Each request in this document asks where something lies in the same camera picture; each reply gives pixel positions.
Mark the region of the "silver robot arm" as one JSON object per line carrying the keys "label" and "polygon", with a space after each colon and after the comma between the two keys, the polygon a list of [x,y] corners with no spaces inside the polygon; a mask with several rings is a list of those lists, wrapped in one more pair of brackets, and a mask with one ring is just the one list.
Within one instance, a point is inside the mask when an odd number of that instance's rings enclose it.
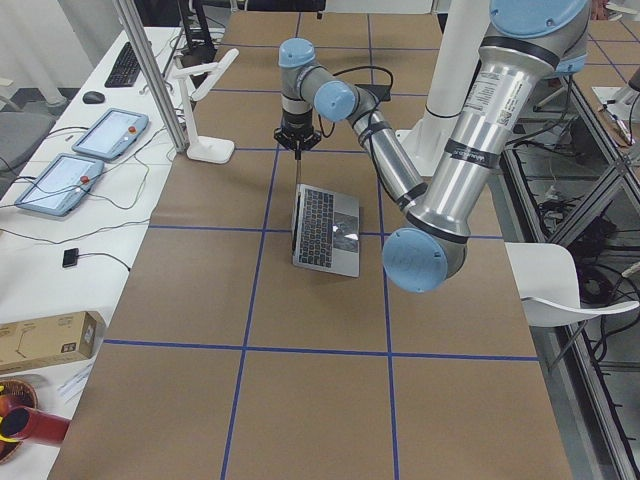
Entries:
{"label": "silver robot arm", "polygon": [[413,164],[378,98],[329,72],[304,38],[279,48],[282,117],[275,138],[301,152],[318,142],[314,115],[348,122],[407,221],[384,243],[387,277],[409,292],[436,289],[464,264],[469,216],[532,90],[582,67],[590,17],[587,1],[451,3],[444,41],[473,38],[478,52],[463,64],[466,100],[430,179]]}

